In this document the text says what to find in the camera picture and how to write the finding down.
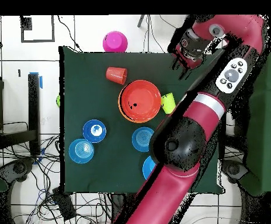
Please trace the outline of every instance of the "pink cup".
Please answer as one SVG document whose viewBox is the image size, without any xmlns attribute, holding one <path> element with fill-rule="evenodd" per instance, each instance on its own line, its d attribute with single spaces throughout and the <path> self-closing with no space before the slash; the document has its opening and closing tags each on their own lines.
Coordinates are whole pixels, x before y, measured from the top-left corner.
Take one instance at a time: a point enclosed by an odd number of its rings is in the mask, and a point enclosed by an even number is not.
<svg viewBox="0 0 271 224">
<path fill-rule="evenodd" d="M 103 39 L 103 49 L 107 52 L 123 53 L 127 49 L 127 39 L 119 31 L 111 31 Z"/>
</svg>

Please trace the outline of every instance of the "blue container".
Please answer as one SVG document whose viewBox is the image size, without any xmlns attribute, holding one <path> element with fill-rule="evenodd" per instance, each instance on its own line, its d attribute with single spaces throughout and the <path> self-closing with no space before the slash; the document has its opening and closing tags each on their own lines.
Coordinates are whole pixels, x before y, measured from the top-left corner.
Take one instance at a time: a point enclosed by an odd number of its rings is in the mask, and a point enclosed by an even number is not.
<svg viewBox="0 0 271 224">
<path fill-rule="evenodd" d="M 153 129 L 148 127 L 140 127 L 139 129 L 135 130 L 133 136 L 131 137 L 134 148 L 140 152 L 148 152 L 149 142 L 153 133 Z"/>
<path fill-rule="evenodd" d="M 149 177 L 149 175 L 153 171 L 154 167 L 155 167 L 155 163 L 152 160 L 151 156 L 149 156 L 143 164 L 143 175 L 144 175 L 145 179 L 147 179 Z"/>
<path fill-rule="evenodd" d="M 88 121 L 82 129 L 84 138 L 91 143 L 101 142 L 106 136 L 105 125 L 99 120 Z"/>
<path fill-rule="evenodd" d="M 76 139 L 69 146 L 69 156 L 75 163 L 87 163 L 93 158 L 93 155 L 94 147 L 85 139 Z"/>
</svg>

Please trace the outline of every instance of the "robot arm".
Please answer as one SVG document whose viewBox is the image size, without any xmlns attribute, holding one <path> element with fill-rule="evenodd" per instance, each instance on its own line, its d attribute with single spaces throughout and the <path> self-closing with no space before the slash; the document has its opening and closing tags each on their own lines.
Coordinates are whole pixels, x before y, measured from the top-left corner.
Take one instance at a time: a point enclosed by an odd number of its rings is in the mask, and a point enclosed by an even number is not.
<svg viewBox="0 0 271 224">
<path fill-rule="evenodd" d="M 183 26 L 169 52 L 185 70 L 202 63 L 216 37 L 228 45 L 214 68 L 188 92 L 154 132 L 150 154 L 156 167 L 133 205 L 114 224 L 168 224 L 199 172 L 200 159 L 224 113 L 252 71 L 265 47 L 265 21 L 257 15 L 202 15 Z"/>
</svg>

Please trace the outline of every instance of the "power strip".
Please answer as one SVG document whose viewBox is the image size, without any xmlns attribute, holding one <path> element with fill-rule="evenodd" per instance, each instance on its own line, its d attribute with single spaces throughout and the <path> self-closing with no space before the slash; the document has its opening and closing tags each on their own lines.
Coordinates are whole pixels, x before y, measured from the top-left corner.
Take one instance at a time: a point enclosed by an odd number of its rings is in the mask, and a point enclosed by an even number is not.
<svg viewBox="0 0 271 224">
<path fill-rule="evenodd" d="M 57 187 L 53 189 L 53 200 L 59 206 L 64 221 L 67 221 L 77 216 L 77 212 L 74 209 L 70 194 L 59 192 Z"/>
</svg>

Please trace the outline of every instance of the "green cup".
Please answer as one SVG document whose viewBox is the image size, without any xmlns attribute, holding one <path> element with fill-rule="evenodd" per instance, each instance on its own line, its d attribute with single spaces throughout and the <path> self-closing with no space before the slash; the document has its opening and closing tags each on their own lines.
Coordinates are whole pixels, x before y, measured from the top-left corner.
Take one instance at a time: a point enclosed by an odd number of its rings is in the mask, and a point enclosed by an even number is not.
<svg viewBox="0 0 271 224">
<path fill-rule="evenodd" d="M 161 97 L 161 107 L 166 114 L 170 114 L 176 107 L 173 93 L 168 93 Z"/>
<path fill-rule="evenodd" d="M 58 97 L 57 97 L 57 105 L 58 105 L 58 107 L 60 107 L 60 95 L 58 95 Z"/>
</svg>

